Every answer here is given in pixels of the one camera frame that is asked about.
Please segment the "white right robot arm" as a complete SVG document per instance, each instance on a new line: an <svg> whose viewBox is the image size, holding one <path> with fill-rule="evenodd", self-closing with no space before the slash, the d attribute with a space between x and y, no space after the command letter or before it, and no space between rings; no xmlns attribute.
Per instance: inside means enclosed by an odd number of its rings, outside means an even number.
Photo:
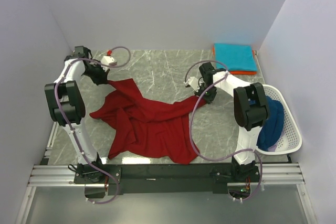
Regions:
<svg viewBox="0 0 336 224"><path fill-rule="evenodd" d="M270 109L264 86L259 83L243 81L226 70L216 69L211 62L202 61L199 67L203 82L190 85L198 96L196 107L201 101L212 103L221 89L233 98L234 118L239 126L238 141L232 157L230 175L241 182L255 166L254 151L262 127L270 116Z"/></svg>

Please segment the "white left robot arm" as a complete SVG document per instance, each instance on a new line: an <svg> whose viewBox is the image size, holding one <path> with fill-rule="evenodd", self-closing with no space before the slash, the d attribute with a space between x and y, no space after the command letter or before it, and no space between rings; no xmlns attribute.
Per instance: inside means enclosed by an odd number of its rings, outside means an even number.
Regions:
<svg viewBox="0 0 336 224"><path fill-rule="evenodd" d="M75 47L64 64L58 79L44 87L49 113L52 120L67 132L75 148L78 159L74 170L76 175L99 183L108 173L86 130L86 108L77 80L84 75L96 85L106 84L109 71L101 66L100 61L94 60L91 50L84 46Z"/></svg>

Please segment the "red t shirt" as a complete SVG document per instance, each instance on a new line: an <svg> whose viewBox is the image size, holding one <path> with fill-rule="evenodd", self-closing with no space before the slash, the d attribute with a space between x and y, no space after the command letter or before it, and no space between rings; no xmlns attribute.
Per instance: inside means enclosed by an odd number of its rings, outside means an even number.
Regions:
<svg viewBox="0 0 336 224"><path fill-rule="evenodd" d="M115 129L108 159L129 151L150 158L169 157L187 165L197 157L190 143L189 114L196 104L204 106L205 100L192 95L168 104L144 98L133 79L108 84L115 90L100 109L90 113L91 118Z"/></svg>

